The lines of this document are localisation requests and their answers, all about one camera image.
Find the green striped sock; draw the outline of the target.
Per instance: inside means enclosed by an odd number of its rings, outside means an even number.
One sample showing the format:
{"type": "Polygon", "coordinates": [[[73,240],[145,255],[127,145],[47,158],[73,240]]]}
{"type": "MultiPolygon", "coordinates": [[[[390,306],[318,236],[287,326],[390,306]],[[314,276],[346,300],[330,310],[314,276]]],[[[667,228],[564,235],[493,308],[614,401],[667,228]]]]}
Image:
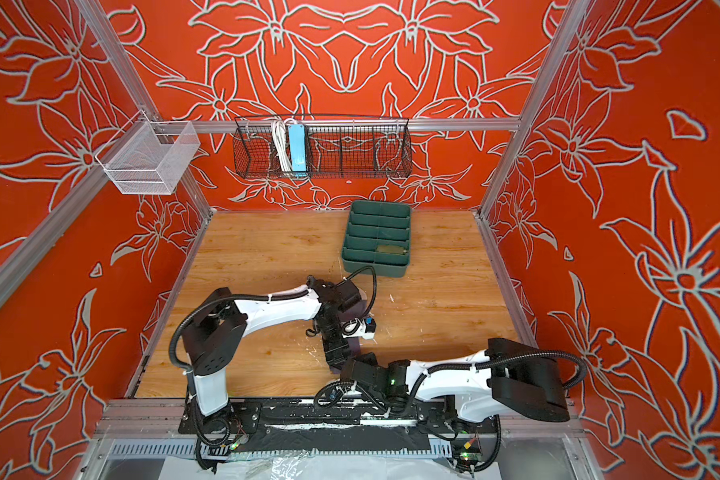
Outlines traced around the green striped sock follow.
{"type": "Polygon", "coordinates": [[[406,255],[408,250],[400,245],[379,244],[376,247],[376,252],[388,255],[406,255]]]}

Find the green compartment tray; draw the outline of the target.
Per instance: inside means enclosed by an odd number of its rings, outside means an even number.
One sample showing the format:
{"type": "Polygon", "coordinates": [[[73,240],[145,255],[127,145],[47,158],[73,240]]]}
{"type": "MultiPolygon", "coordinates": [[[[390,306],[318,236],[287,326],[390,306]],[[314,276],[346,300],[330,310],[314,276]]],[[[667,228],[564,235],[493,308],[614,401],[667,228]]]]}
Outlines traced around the green compartment tray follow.
{"type": "Polygon", "coordinates": [[[352,273],[371,266],[376,275],[402,278],[411,261],[412,208],[403,203],[372,200],[354,201],[342,246],[344,270],[352,273]],[[400,245],[406,255],[377,253],[379,244],[400,245]]]}

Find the purple striped sock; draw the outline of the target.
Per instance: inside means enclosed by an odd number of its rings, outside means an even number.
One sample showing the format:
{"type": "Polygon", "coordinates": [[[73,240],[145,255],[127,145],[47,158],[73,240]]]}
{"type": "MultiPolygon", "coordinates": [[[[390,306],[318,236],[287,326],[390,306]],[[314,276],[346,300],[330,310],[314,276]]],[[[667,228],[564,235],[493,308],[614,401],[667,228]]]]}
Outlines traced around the purple striped sock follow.
{"type": "MultiPolygon", "coordinates": [[[[354,318],[358,317],[361,313],[365,311],[368,303],[368,294],[362,288],[359,288],[359,293],[361,296],[361,300],[355,305],[353,305],[351,308],[349,308],[347,311],[339,315],[340,323],[342,326],[347,323],[353,323],[354,318]]],[[[360,337],[348,338],[347,341],[352,355],[359,355],[361,353],[360,337]]]]}

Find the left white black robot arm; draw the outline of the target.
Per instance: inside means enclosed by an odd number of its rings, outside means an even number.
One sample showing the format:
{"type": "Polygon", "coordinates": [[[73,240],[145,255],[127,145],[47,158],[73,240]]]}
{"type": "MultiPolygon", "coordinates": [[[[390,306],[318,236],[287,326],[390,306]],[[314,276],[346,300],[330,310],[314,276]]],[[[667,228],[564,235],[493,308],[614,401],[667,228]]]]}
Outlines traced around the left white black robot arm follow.
{"type": "Polygon", "coordinates": [[[308,276],[304,284],[267,295],[212,292],[172,334],[168,357],[187,381],[185,406],[196,452],[227,448],[246,432],[229,405],[226,368],[241,341],[258,331],[309,321],[305,335],[321,339],[329,369],[339,371],[357,352],[354,339],[375,336],[372,309],[378,278],[364,266],[333,283],[308,276]]]}

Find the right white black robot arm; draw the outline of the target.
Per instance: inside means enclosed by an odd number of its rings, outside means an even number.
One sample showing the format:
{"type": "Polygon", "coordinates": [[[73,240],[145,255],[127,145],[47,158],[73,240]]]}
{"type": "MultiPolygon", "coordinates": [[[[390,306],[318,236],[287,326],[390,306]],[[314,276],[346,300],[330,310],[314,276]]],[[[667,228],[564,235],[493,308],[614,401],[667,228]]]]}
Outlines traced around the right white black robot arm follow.
{"type": "Polygon", "coordinates": [[[570,419],[566,394],[588,372],[577,355],[491,338],[486,349],[456,359],[382,366],[373,354],[355,357],[315,394],[313,405],[326,413],[362,400],[378,416],[437,434],[471,433],[506,414],[564,423],[570,419]]]}

